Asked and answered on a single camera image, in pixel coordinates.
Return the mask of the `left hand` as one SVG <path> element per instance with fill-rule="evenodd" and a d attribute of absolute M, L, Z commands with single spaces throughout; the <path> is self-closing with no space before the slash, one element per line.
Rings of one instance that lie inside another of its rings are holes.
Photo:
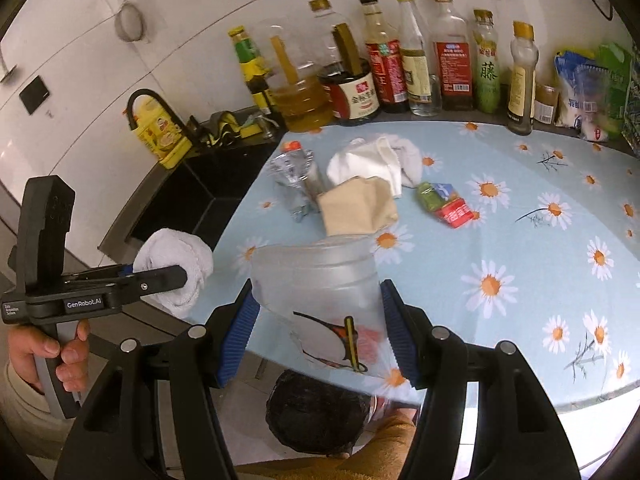
<path fill-rule="evenodd" d="M 38 379 L 35 357 L 61 358 L 55 375 L 67 392 L 83 392 L 88 385 L 88 356 L 90 324 L 82 320 L 76 327 L 75 338 L 60 344 L 34 326 L 12 326 L 8 333 L 9 360 L 24 382 L 43 393 Z"/>

